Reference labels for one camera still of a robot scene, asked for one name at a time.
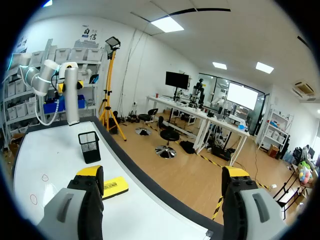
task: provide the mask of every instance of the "yellow tripod stand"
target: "yellow tripod stand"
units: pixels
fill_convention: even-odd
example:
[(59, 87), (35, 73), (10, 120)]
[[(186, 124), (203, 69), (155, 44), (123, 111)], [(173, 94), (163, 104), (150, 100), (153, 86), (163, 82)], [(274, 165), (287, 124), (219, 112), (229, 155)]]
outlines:
[[(115, 56), (116, 56), (116, 50), (119, 49), (118, 47), (114, 47), (111, 46), (112, 49), (112, 57), (109, 63), (109, 68), (108, 68), (108, 73), (107, 73), (107, 77), (106, 77), (106, 83), (105, 83), (105, 90), (104, 90), (104, 99), (102, 100), (102, 103), (100, 105), (99, 108), (99, 113), (101, 111), (101, 108), (103, 106), (103, 112), (99, 117), (99, 121), (102, 123), (102, 125), (104, 126), (106, 124), (106, 130), (109, 132), (110, 129), (113, 129), (115, 127), (118, 128), (123, 140), (127, 141), (126, 136), (124, 135), (124, 133), (122, 132), (117, 119), (114, 115), (114, 113), (111, 111), (111, 106), (110, 106), (110, 93), (112, 93), (112, 91), (110, 91), (111, 88), (111, 76), (112, 76), (112, 69), (113, 69), (113, 65), (114, 65), (114, 60), (115, 60)], [(115, 125), (112, 127), (109, 127), (109, 119), (110, 117), (113, 118)]]

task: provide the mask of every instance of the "red circle marking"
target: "red circle marking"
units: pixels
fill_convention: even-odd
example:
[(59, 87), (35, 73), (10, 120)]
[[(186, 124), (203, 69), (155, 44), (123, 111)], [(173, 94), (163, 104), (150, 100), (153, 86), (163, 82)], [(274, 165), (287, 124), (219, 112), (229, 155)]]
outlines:
[(49, 180), (49, 177), (46, 174), (42, 175), (42, 181), (47, 182)]
[(31, 195), (30, 195), (30, 200), (31, 200), (31, 202), (32, 202), (33, 205), (37, 205), (37, 204), (38, 204), (38, 200), (37, 200), (36, 195), (31, 194)]

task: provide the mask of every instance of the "ceiling light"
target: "ceiling light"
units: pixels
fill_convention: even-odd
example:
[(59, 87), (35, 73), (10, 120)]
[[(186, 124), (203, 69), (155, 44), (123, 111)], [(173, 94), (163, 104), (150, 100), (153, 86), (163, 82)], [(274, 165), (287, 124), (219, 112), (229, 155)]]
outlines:
[(52, 1), (53, 1), (53, 0), (47, 1), (42, 7), (45, 8), (45, 7), (51, 6), (51, 5), (52, 5)]
[(261, 62), (256, 63), (255, 69), (258, 69), (258, 70), (265, 72), (267, 74), (270, 74), (274, 70), (274, 68), (272, 66), (265, 65)]
[(151, 22), (157, 28), (161, 29), (165, 33), (182, 31), (184, 28), (180, 26), (175, 20), (173, 20), (170, 16), (161, 18), (156, 21)]
[(213, 61), (212, 64), (215, 68), (227, 70), (227, 65), (225, 65), (223, 63)]

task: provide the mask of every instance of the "yellow black caution tape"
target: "yellow black caution tape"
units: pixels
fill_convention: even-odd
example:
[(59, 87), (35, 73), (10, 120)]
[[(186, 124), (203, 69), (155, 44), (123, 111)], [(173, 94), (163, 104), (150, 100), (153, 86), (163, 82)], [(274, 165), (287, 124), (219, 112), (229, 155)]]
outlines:
[(219, 201), (218, 201), (218, 204), (216, 205), (216, 208), (215, 208), (215, 210), (214, 210), (214, 214), (213, 214), (213, 216), (212, 216), (212, 220), (214, 220), (215, 218), (216, 218), (216, 216), (217, 216), (217, 214), (218, 214), (218, 212), (219, 212), (219, 209), (220, 209), (220, 206), (221, 206), (221, 203), (222, 203), (222, 200), (224, 199), (224, 197), (223, 196), (221, 196), (220, 198), (219, 198)]
[[(149, 128), (151, 128), (151, 129), (153, 129), (153, 130), (155, 130), (155, 131), (158, 132), (158, 129), (154, 128), (154, 127), (151, 126), (150, 124), (147, 124), (147, 126), (148, 126)], [(198, 154), (198, 155), (199, 155), (201, 158), (203, 158), (204, 160), (207, 160), (207, 161), (209, 161), (210, 163), (212, 163), (212, 164), (214, 164), (214, 165), (216, 165), (216, 166), (218, 166), (218, 167), (220, 167), (220, 168), (223, 168), (223, 167), (224, 167), (224, 166), (220, 165), (219, 163), (216, 163), (216, 162), (210, 160), (209, 158), (207, 158), (207, 157), (205, 157), (205, 156), (203, 156), (203, 155), (201, 155), (201, 154)], [(258, 182), (258, 181), (255, 181), (255, 182), (256, 182), (256, 184), (258, 184), (260, 187), (265, 188), (265, 189), (269, 189), (268, 186), (263, 185), (263, 184), (261, 184), (261, 183)]]

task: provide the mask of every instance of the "yellow eraser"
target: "yellow eraser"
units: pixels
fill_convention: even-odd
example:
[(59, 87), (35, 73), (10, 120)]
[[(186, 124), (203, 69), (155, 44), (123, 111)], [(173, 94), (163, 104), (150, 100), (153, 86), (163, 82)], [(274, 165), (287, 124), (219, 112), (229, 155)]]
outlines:
[(104, 181), (102, 200), (123, 194), (129, 190), (129, 185), (123, 176)]

